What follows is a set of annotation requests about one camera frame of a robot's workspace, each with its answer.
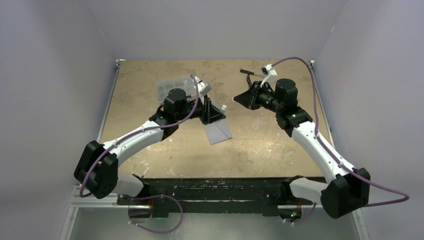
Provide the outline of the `green white glue stick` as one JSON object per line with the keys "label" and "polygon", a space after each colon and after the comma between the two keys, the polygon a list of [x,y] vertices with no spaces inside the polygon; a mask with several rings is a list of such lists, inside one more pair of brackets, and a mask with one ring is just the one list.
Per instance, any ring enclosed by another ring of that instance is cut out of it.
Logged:
{"label": "green white glue stick", "polygon": [[222,114],[224,114],[224,113],[226,112],[226,109],[227,109],[227,106],[223,104],[223,105],[221,106],[221,108],[220,108],[220,112],[221,112]]}

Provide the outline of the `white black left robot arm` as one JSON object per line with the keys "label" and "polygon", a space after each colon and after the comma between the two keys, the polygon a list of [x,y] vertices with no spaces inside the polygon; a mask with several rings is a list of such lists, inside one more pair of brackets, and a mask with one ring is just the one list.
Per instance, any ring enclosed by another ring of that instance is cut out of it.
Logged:
{"label": "white black left robot arm", "polygon": [[88,190],[97,199],[114,193],[129,196],[136,204],[142,205],[149,199],[142,178],[136,174],[119,175],[119,167],[144,148],[170,137],[186,120],[199,119],[203,125],[209,125],[225,118],[209,97],[198,95],[189,100],[184,90],[174,88],[155,114],[140,127],[104,143],[89,142],[73,176],[82,190]]}

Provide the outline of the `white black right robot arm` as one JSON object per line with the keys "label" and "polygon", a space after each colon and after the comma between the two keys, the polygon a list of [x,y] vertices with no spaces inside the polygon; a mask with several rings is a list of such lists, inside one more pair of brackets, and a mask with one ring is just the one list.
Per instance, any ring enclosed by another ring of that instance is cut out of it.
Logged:
{"label": "white black right robot arm", "polygon": [[333,219],[369,203],[369,172],[353,166],[320,137],[312,117],[298,105],[298,89],[293,80],[279,79],[275,88],[255,81],[233,101],[249,110],[265,108],[275,113],[278,126],[308,153],[325,178],[325,182],[317,182],[297,175],[283,180],[277,203],[309,200],[321,205]]}

